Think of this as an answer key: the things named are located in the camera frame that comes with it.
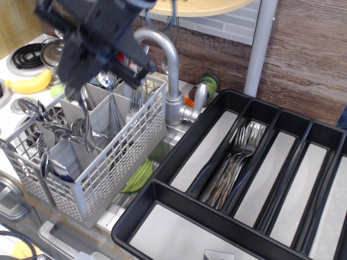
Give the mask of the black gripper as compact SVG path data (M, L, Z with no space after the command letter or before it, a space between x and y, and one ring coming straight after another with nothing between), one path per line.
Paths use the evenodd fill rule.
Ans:
M81 88L101 70L111 70L132 87L157 69L132 34L134 20L156 1L60 1L74 18L62 17L51 1L40 1L35 13L64 34L58 76L70 101L81 99ZM136 72L137 64L142 69Z

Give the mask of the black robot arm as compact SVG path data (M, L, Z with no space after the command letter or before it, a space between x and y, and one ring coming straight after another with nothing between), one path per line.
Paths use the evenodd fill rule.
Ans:
M132 25L156 1L60 1L74 18L71 22L53 10L51 1L40 1L35 13L63 33L64 48L57 74L65 83L66 97L79 100L82 86L102 70L113 71L137 88L156 71L155 63L136 42Z

